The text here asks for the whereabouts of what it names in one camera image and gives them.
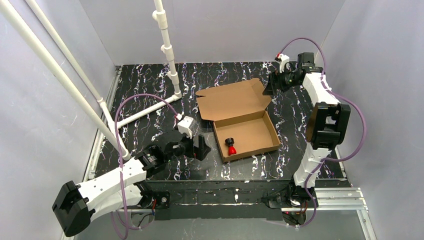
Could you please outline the red emergency stop button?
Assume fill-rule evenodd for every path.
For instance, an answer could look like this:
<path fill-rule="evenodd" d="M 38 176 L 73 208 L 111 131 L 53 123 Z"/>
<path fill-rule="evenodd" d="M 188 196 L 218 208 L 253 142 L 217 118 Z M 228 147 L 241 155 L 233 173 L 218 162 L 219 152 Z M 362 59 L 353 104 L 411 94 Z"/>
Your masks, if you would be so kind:
<path fill-rule="evenodd" d="M 227 148 L 228 148 L 228 155 L 229 156 L 232 156 L 232 155 L 236 155 L 237 154 L 237 150 L 236 150 L 236 148 L 234 147 L 234 144 L 235 144 L 235 140 L 234 140 L 234 138 L 232 138 L 232 137 L 229 137 L 229 138 L 227 138 L 226 140 L 225 140 L 225 145 L 227 146 Z"/>

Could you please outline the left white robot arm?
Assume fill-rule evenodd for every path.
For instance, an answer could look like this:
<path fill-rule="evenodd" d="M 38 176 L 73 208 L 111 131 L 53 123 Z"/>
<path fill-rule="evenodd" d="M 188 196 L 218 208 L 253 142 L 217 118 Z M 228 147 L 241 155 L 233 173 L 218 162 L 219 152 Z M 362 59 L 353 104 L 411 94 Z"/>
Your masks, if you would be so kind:
<path fill-rule="evenodd" d="M 125 206 L 142 202 L 160 202 L 164 192 L 154 192 L 142 182 L 163 171 L 176 157 L 202 161 L 211 151 L 205 137 L 188 137 L 185 133 L 166 133 L 148 144 L 139 155 L 99 177 L 64 183 L 52 205 L 52 211 L 66 237 L 85 230 L 95 219 Z"/>

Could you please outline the brown cardboard box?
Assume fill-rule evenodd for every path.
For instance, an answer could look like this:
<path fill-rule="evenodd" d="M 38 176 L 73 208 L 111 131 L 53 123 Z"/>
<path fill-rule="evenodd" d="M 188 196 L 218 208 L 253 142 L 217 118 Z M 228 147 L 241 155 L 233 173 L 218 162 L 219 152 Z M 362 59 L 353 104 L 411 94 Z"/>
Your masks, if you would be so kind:
<path fill-rule="evenodd" d="M 196 102 L 213 130 L 224 163 L 276 151 L 281 141 L 267 112 L 271 97 L 263 95 L 259 78 L 198 90 Z M 234 138 L 237 154 L 228 155 L 227 138 Z"/>

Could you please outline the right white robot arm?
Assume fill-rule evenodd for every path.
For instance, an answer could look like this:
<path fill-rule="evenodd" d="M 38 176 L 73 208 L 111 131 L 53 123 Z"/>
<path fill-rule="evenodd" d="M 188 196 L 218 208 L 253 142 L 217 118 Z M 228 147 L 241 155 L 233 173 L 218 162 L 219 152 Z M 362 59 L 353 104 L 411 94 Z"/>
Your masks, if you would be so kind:
<path fill-rule="evenodd" d="M 316 66 L 312 52 L 300 53 L 296 61 L 279 53 L 276 56 L 279 69 L 270 73 L 264 96 L 274 96 L 278 91 L 286 92 L 290 88 L 303 86 L 313 105 L 312 113 L 306 125 L 306 150 L 296 172 L 288 185 L 267 193 L 262 201 L 270 208 L 307 206 L 315 191 L 315 181 L 323 159 L 340 145 L 346 135 L 351 108 L 342 104 L 329 93 L 323 67 Z"/>

